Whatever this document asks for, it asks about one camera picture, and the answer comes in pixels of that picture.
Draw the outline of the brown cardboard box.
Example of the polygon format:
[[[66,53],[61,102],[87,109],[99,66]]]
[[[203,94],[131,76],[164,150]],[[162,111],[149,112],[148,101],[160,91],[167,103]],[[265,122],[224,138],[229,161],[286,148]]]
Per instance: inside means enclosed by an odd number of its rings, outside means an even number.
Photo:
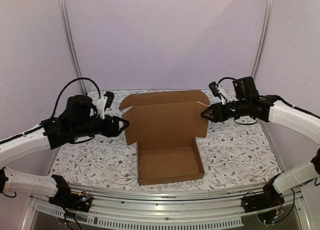
[[[126,142],[137,147],[139,185],[203,178],[196,138],[207,135],[209,122],[201,113],[209,103],[200,90],[131,94],[121,102],[122,118],[129,121]]]

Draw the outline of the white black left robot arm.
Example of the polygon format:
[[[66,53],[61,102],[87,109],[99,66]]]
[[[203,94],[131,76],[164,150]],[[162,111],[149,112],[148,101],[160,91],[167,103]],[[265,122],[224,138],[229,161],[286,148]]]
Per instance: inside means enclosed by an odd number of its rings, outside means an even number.
[[[85,95],[69,97],[66,108],[58,117],[51,116],[30,129],[0,142],[0,192],[26,193],[56,199],[63,207],[74,203],[66,180],[60,175],[46,176],[52,157],[51,150],[65,144],[80,144],[97,135],[119,136],[129,122],[121,117],[106,115],[114,95],[107,92],[97,103]]]

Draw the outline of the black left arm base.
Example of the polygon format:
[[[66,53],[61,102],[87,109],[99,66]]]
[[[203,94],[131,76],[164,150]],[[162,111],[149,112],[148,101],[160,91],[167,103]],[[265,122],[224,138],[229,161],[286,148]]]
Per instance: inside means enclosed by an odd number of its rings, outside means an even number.
[[[58,189],[53,197],[48,198],[50,204],[59,206],[63,209],[71,209],[88,213],[93,201],[93,195],[82,191],[72,193],[70,189]]]

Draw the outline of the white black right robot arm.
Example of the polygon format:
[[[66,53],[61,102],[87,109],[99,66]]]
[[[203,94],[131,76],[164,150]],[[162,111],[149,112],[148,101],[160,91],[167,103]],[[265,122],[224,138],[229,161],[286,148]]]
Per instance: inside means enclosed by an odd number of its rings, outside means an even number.
[[[278,195],[295,187],[303,186],[320,176],[320,117],[310,111],[288,103],[276,94],[262,95],[253,77],[231,78],[235,100],[231,100],[221,86],[221,80],[208,85],[219,103],[208,106],[201,116],[213,123],[241,117],[251,117],[275,124],[279,137],[267,130],[274,143],[276,154],[287,170],[270,180],[263,188],[258,203],[269,208]]]

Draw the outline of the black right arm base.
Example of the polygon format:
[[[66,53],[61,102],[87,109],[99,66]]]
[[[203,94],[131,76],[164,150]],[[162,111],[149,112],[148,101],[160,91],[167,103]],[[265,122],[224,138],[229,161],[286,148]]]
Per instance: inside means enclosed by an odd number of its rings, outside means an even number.
[[[274,187],[263,188],[262,193],[249,191],[241,199],[241,206],[245,213],[277,207],[284,203],[283,194],[278,193]]]

